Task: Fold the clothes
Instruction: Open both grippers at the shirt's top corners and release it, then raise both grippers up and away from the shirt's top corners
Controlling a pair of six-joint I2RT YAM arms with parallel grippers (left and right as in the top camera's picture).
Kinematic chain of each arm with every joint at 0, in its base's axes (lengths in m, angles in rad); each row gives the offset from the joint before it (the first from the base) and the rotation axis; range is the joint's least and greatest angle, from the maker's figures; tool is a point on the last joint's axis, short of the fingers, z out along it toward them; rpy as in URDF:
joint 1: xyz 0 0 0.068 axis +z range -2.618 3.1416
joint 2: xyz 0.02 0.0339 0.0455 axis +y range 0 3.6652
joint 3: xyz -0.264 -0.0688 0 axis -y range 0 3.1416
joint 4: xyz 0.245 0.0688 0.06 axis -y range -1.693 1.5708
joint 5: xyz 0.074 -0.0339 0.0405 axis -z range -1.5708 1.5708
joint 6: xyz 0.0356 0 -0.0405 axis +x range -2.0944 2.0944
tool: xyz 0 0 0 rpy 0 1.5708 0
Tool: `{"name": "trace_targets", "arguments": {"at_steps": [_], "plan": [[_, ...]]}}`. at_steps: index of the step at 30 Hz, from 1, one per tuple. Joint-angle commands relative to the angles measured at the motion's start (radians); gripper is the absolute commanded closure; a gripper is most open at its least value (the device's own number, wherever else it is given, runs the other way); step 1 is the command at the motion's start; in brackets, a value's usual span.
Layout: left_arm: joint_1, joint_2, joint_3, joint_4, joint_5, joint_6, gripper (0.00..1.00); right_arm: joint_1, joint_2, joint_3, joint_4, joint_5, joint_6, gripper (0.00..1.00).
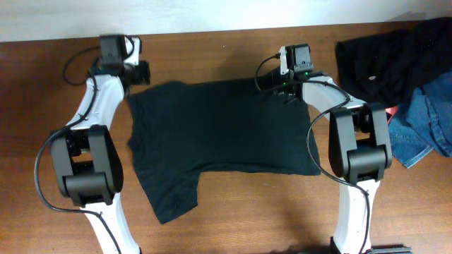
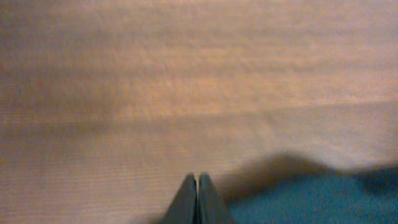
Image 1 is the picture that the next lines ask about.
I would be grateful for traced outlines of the dark green cloth garment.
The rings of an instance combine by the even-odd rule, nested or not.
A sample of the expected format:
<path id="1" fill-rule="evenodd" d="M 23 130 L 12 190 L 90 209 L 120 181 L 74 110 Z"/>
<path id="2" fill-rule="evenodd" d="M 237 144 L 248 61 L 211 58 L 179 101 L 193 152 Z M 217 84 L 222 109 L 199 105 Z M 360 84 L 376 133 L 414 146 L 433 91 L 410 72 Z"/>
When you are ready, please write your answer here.
<path id="1" fill-rule="evenodd" d="M 203 172 L 319 174 L 307 105 L 250 78 L 169 81 L 127 102 L 134 171 L 161 224 L 197 206 Z"/>

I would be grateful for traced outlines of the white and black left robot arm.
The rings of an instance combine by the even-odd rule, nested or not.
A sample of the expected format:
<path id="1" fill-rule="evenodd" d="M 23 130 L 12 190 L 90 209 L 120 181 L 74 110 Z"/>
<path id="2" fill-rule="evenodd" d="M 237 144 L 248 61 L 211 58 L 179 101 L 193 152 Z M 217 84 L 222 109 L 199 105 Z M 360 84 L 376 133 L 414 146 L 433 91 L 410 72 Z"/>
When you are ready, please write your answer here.
<path id="1" fill-rule="evenodd" d="M 46 145 L 61 194 L 84 214 L 103 253 L 140 253 L 121 205 L 124 173 L 109 133 L 115 111 L 132 85 L 149 84 L 138 36 L 103 35 L 88 70 L 86 91 L 73 118 L 52 131 Z"/>

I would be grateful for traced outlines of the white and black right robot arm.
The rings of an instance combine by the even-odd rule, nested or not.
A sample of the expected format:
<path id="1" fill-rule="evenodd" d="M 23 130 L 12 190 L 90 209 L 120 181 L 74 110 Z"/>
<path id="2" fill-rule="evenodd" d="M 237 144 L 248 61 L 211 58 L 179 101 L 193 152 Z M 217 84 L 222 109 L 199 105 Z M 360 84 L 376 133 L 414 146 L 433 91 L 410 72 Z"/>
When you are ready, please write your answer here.
<path id="1" fill-rule="evenodd" d="M 261 92 L 292 95 L 313 106 L 329 122 L 328 161 L 331 172 L 321 173 L 340 187 L 338 223 L 330 239 L 330 253 L 372 253 L 371 214 L 384 172 L 392 164 L 392 150 L 384 105 L 353 97 L 332 77 L 314 71 L 308 44 L 282 46 L 273 55 L 279 76 Z"/>

